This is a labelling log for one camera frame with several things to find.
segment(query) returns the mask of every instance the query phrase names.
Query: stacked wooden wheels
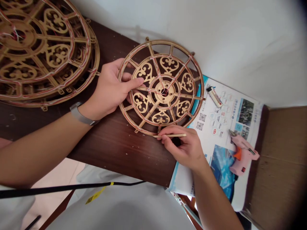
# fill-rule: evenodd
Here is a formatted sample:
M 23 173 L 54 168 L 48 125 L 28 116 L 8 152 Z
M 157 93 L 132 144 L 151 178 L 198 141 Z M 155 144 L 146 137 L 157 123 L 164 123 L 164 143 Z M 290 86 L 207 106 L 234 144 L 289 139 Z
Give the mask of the stacked wooden wheels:
M 67 0 L 0 0 L 0 100 L 41 107 L 83 91 L 97 74 L 99 46 Z

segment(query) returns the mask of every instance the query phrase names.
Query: white wall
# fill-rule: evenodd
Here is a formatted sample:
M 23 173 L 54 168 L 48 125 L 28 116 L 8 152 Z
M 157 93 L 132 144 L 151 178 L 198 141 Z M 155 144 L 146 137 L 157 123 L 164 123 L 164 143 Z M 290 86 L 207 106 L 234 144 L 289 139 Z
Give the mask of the white wall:
M 171 39 L 203 74 L 272 107 L 307 105 L 307 41 L 286 0 L 71 0 L 137 42 Z

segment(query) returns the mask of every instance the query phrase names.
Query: laser-cut wooden frame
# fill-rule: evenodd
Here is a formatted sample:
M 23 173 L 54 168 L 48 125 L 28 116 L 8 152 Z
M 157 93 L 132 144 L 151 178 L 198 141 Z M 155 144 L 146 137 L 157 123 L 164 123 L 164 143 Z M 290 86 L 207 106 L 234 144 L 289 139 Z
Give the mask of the laser-cut wooden frame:
M 169 53 L 154 52 L 154 45 L 169 46 Z M 143 49 L 149 49 L 150 55 L 137 63 L 133 58 Z M 174 56 L 174 49 L 185 54 L 188 58 L 187 61 L 183 62 Z M 125 58 L 118 74 L 119 81 L 122 80 L 125 69 L 132 65 L 135 68 L 132 79 L 143 77 L 144 84 L 148 84 L 146 87 L 141 86 L 130 91 L 131 105 L 125 106 L 123 103 L 120 105 L 123 115 L 136 129 L 136 133 L 141 131 L 147 135 L 157 135 L 164 126 L 177 124 L 187 127 L 193 121 L 201 108 L 204 95 L 204 81 L 194 54 L 172 41 L 149 41 L 146 38 L 145 43 L 137 46 Z M 194 64 L 197 71 L 196 77 L 192 73 L 195 71 L 188 67 L 190 62 Z M 131 109 L 134 109 L 142 119 L 141 123 L 136 124 L 129 116 L 128 112 Z M 184 124 L 179 124 L 186 116 L 190 119 Z M 157 126 L 157 132 L 143 128 L 146 123 Z

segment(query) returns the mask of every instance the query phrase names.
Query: wooden stick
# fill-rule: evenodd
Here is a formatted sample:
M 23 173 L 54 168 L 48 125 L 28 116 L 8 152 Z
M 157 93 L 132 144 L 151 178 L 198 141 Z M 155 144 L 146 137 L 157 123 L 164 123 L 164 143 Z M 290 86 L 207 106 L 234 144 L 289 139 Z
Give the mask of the wooden stick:
M 168 137 L 183 137 L 186 136 L 186 134 L 169 134 Z

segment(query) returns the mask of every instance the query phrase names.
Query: yellow tag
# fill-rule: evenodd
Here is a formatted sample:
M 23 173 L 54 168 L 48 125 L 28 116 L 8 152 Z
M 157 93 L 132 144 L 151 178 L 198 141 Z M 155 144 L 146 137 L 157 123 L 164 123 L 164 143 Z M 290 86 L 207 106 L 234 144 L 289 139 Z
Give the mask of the yellow tag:
M 103 190 L 105 190 L 105 187 L 103 187 L 99 192 L 96 192 L 93 196 L 91 196 L 85 204 L 88 204 L 93 200 L 97 199 L 100 196 L 100 194 L 103 192 Z

